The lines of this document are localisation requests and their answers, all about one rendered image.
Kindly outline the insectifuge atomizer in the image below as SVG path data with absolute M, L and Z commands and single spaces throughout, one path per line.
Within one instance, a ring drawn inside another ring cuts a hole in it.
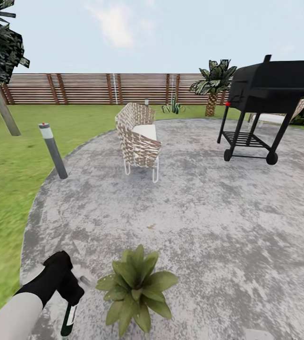
M 75 316 L 77 313 L 77 309 L 78 309 L 78 304 L 76 304 L 74 307 L 72 307 L 70 303 L 68 304 L 62 330 L 61 330 L 62 337 L 67 337 L 71 333 L 72 328 L 73 328 L 73 323 L 75 320 Z

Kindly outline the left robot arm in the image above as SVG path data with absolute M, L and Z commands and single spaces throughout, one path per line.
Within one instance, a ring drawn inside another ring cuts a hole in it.
M 72 274 L 66 251 L 59 251 L 44 261 L 22 283 L 22 288 L 0 310 L 0 340 L 28 340 L 46 303 L 57 290 L 72 307 L 84 295 L 83 282 L 90 289 L 96 280 L 82 269 Z

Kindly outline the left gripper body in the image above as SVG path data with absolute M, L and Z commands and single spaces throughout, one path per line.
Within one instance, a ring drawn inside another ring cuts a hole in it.
M 79 300 L 84 295 L 84 289 L 78 285 L 76 278 L 73 276 L 70 283 L 64 288 L 57 288 L 57 291 L 72 307 L 78 304 Z

